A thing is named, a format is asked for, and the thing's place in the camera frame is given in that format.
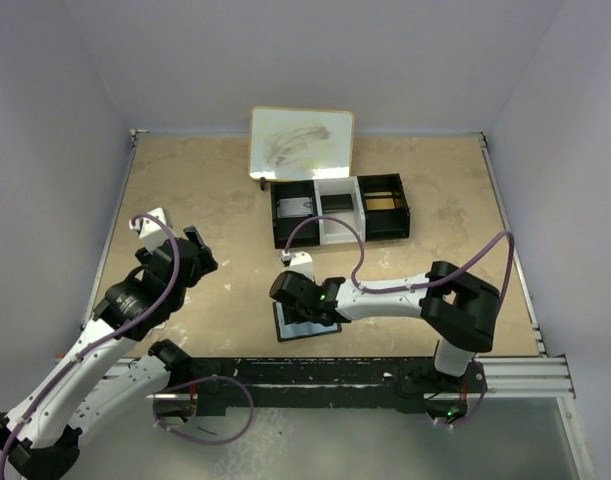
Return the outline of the black leather card holder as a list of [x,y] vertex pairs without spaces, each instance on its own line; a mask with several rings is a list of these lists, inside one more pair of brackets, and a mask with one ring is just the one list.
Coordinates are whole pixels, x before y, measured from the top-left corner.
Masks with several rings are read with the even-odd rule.
[[332,326],[323,326],[309,321],[298,323],[296,322],[296,313],[278,302],[274,302],[272,308],[276,336],[279,342],[313,338],[342,331],[342,326],[339,323]]

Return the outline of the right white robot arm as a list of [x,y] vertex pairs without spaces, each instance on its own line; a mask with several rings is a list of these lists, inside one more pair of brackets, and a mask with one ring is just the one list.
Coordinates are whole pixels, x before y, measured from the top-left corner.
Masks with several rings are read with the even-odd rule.
[[433,262],[420,275],[359,285],[344,277],[318,284],[288,268],[274,280],[269,297],[281,310],[280,323],[337,327],[380,317],[425,321],[440,335],[429,376],[441,391],[464,381],[474,355],[492,350],[501,306],[496,287],[446,261]]

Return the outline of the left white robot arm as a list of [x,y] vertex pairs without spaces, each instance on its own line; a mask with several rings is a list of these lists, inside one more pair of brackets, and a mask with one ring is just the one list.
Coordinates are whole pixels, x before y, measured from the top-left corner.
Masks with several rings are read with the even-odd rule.
[[0,478],[12,466],[27,479],[59,479],[94,434],[141,398],[187,387],[187,354],[160,342],[132,371],[104,382],[115,363],[184,304],[188,289],[218,267],[192,227],[178,238],[149,216],[133,225],[138,267],[111,286],[79,338],[20,404],[0,412]]

